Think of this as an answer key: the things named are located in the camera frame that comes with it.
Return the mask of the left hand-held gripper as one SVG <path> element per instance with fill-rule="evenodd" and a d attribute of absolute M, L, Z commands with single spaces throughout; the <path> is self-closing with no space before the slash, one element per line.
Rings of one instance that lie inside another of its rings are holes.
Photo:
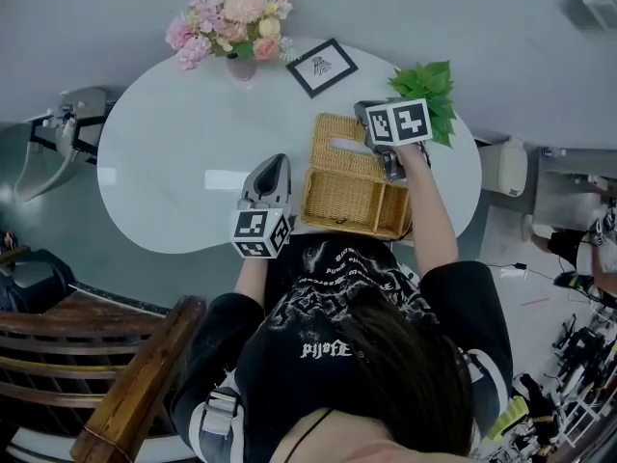
<path fill-rule="evenodd" d="M 293 230 L 290 194 L 291 165 L 284 153 L 269 157 L 248 174 L 229 223 L 230 242 L 240 256 L 279 256 Z"/>

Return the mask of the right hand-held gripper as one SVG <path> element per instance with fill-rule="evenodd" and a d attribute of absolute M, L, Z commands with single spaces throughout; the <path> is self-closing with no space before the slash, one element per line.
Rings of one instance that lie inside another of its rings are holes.
<path fill-rule="evenodd" d="M 433 138 L 426 100 L 358 101 L 354 105 L 357 121 L 366 132 L 365 145 L 377 155 L 389 181 L 406 177 L 395 148 L 422 144 Z"/>

